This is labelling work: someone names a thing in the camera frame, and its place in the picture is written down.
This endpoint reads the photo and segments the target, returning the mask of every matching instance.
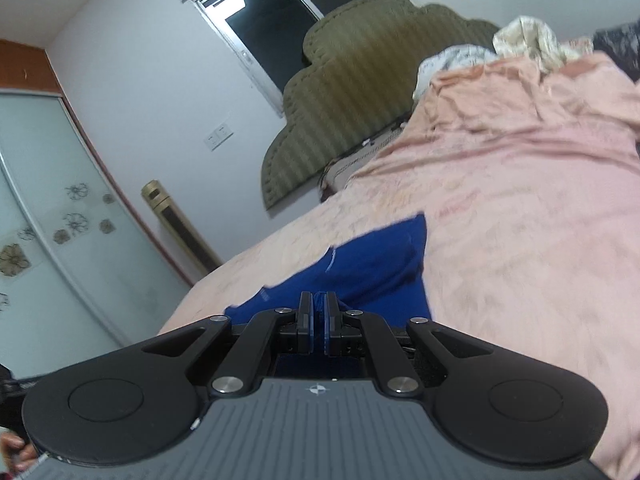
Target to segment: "pink bed sheet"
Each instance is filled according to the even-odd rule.
[[[171,330],[240,304],[336,246],[424,212],[434,320],[593,381],[593,459],[640,473],[640,89],[604,54],[542,78],[509,59],[439,73],[347,188],[196,285]]]

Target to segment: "hand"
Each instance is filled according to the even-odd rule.
[[[33,444],[25,445],[23,439],[8,431],[0,435],[0,451],[4,464],[12,474],[27,471],[38,458]]]

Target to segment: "gray ribbed panel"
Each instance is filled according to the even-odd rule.
[[[262,163],[267,208],[411,111],[423,59],[454,44],[492,49],[497,30],[448,7],[419,9],[409,0],[354,0],[326,15],[303,44],[312,65],[284,90],[287,126]]]
[[[173,449],[143,462],[85,468],[47,458],[30,480],[603,480],[588,462],[549,471],[498,468],[452,446],[415,402],[370,381],[264,380],[214,402]]]

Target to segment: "window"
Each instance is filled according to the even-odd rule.
[[[195,0],[249,75],[282,113],[282,91],[308,65],[306,32],[351,0]]]

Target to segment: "wooden cabinet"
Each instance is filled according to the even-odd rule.
[[[0,88],[60,92],[44,50],[0,40]]]

